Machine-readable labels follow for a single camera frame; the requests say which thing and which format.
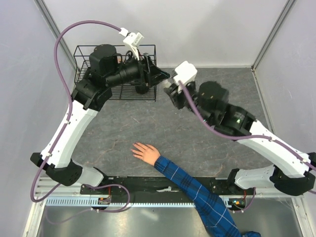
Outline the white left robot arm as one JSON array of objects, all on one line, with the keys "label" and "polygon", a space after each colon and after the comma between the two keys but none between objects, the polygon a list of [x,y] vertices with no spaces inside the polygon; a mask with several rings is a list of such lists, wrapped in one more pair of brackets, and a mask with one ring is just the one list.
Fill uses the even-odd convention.
[{"label": "white left robot arm", "polygon": [[85,167],[72,160],[72,153],[90,122],[112,97],[112,89],[130,84],[144,94],[149,88],[169,78],[169,73],[156,66],[149,54],[127,51],[117,53],[115,46],[101,44],[89,55],[83,78],[71,93],[72,111],[67,112],[53,138],[44,150],[33,153],[30,160],[42,166],[55,182],[71,186],[88,184],[97,194],[108,190],[108,181],[97,168]]}]

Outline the person's hand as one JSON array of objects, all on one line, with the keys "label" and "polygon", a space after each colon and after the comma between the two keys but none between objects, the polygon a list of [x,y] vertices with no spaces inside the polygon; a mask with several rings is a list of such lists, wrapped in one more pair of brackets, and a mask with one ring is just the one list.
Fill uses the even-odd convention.
[{"label": "person's hand", "polygon": [[147,164],[154,166],[155,162],[160,157],[160,152],[152,145],[136,142],[133,146],[134,148],[131,149],[133,156]]}]

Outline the blue plaid sleeve forearm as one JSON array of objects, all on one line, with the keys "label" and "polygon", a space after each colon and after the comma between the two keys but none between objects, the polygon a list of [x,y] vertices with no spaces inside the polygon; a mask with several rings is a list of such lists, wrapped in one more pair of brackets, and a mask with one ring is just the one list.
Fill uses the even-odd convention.
[{"label": "blue plaid sleeve forearm", "polygon": [[224,201],[169,159],[160,156],[154,167],[193,201],[204,227],[213,237],[260,236],[260,233],[254,231],[241,233]]}]

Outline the clear nail polish bottle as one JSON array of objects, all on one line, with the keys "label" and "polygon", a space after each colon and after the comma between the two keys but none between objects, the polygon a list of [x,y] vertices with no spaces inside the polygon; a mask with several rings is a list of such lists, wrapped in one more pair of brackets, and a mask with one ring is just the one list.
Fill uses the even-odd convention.
[{"label": "clear nail polish bottle", "polygon": [[170,88],[173,85],[172,79],[165,79],[162,83],[163,88]]}]

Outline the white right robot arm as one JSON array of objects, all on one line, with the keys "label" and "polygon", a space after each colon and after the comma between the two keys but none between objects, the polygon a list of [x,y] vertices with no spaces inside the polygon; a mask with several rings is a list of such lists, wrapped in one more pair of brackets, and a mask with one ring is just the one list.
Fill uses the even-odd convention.
[{"label": "white right robot arm", "polygon": [[270,132],[253,114],[229,103],[229,92],[215,81],[196,89],[195,82],[186,85],[166,81],[164,92],[173,105],[197,115],[214,134],[245,145],[271,162],[257,169],[232,169],[226,181],[227,191],[238,194],[248,189],[276,189],[290,196],[314,193],[315,153],[304,153]]}]

